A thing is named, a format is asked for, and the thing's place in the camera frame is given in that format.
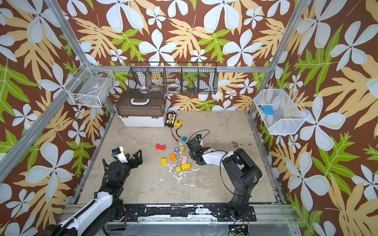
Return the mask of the yellow rectangular wooden block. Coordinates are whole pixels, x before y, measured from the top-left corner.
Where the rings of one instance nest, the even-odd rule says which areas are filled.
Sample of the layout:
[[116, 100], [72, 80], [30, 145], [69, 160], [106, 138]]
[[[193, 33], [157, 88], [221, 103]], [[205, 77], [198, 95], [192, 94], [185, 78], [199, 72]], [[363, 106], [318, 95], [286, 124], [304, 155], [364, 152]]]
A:
[[186, 164], [183, 164], [181, 165], [181, 170], [182, 171], [185, 171], [185, 170], [190, 170], [191, 169], [191, 164], [190, 163], [186, 163]]

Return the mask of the pink wooden block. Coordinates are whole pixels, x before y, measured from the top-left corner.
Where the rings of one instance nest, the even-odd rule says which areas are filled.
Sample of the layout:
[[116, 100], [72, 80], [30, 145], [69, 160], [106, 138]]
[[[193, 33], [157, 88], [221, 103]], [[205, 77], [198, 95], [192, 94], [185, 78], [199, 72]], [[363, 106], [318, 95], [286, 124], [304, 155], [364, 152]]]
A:
[[188, 162], [188, 157], [187, 156], [182, 156], [182, 162], [181, 162], [181, 164], [185, 165], [185, 164], [187, 164], [187, 162]]

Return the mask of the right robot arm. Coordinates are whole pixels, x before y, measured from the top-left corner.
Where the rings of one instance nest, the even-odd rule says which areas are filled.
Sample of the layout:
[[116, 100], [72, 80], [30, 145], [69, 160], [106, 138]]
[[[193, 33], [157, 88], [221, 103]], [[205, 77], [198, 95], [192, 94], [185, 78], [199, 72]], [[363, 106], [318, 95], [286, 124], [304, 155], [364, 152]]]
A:
[[229, 202], [230, 216], [240, 220], [247, 213], [252, 190], [262, 177], [262, 171], [242, 149], [235, 151], [215, 150], [202, 145], [202, 138], [197, 135], [186, 142], [192, 160], [198, 165], [216, 165], [224, 168], [234, 190]]

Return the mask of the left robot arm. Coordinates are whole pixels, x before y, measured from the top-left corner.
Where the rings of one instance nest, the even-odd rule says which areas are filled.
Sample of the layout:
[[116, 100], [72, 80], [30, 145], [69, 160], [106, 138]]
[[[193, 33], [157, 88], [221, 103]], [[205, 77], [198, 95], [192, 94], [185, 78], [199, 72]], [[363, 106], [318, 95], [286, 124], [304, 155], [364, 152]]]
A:
[[94, 236], [106, 223], [124, 218], [120, 195], [131, 170], [143, 163], [142, 150], [130, 157], [124, 154], [123, 147], [118, 147], [112, 150], [112, 157], [115, 160], [109, 164], [102, 160], [104, 175], [93, 199], [67, 220], [46, 227], [44, 236]]

